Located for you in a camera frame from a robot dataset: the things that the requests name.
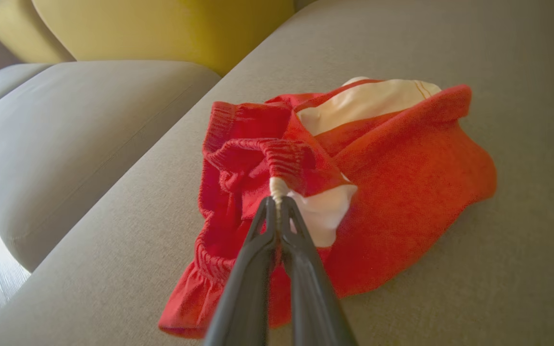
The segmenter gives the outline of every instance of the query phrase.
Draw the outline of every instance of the gray sofa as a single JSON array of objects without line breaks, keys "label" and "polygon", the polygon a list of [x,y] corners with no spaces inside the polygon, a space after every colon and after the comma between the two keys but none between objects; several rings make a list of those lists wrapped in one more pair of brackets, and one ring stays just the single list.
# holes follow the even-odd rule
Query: gray sofa
[{"label": "gray sofa", "polygon": [[0,235],[32,272],[219,76],[187,62],[0,70]]},{"label": "gray sofa", "polygon": [[[462,127],[498,190],[415,265],[343,300],[361,345],[554,345],[554,1],[319,0],[134,164],[0,312],[0,345],[197,345],[157,321],[193,258],[213,101],[326,92],[354,76],[473,90]],[[290,344],[290,327],[271,345]]]}]

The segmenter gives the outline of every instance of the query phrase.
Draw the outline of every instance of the red cloth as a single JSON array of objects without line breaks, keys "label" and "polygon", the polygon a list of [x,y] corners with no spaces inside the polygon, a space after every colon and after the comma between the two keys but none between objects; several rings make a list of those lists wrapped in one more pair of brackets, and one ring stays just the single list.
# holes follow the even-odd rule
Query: red cloth
[{"label": "red cloth", "polygon": [[[471,100],[467,86],[317,136],[296,115],[348,88],[377,82],[264,104],[213,105],[199,195],[206,222],[194,261],[160,319],[163,331],[203,337],[256,208],[270,194],[269,177],[281,177],[305,197],[358,186],[335,243],[318,249],[339,297],[376,289],[418,260],[466,206],[493,195],[493,162],[458,123]],[[289,320],[290,279],[279,266],[271,275],[269,324]]]}]

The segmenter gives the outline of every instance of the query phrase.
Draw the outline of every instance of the white stripe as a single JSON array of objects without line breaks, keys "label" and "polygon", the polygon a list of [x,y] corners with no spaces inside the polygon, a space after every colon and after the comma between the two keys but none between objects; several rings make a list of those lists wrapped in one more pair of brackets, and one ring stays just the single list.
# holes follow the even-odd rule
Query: white stripe
[{"label": "white stripe", "polygon": [[[361,78],[350,79],[346,85]],[[365,83],[340,92],[317,107],[305,108],[297,115],[307,131],[316,136],[352,121],[405,110],[440,91],[438,86],[422,81],[391,79]]]},{"label": "white stripe", "polygon": [[271,196],[279,206],[281,198],[284,196],[294,199],[296,206],[301,211],[309,235],[317,247],[328,247],[335,242],[337,226],[350,208],[352,195],[358,190],[355,185],[347,184],[317,195],[303,197],[296,191],[290,190],[286,182],[278,177],[270,178],[269,187]]}]

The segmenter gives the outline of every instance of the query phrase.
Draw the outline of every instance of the mustard yellow sofa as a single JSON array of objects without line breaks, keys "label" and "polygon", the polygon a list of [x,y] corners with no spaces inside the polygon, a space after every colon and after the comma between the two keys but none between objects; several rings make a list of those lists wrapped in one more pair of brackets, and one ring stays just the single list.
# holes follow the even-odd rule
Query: mustard yellow sofa
[{"label": "mustard yellow sofa", "polygon": [[21,61],[163,60],[225,75],[294,13],[292,0],[1,0]]}]

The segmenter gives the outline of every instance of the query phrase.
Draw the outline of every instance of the clothing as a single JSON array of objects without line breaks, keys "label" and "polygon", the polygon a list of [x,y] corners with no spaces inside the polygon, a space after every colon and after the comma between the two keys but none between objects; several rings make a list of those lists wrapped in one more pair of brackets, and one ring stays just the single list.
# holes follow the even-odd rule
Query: clothing
[{"label": "clothing", "polygon": [[[291,195],[339,297],[413,264],[469,204],[491,197],[495,167],[462,131],[467,86],[352,79],[327,94],[216,102],[203,146],[194,261],[159,326],[202,337],[260,201]],[[269,324],[290,320],[290,279],[271,275]]]}]

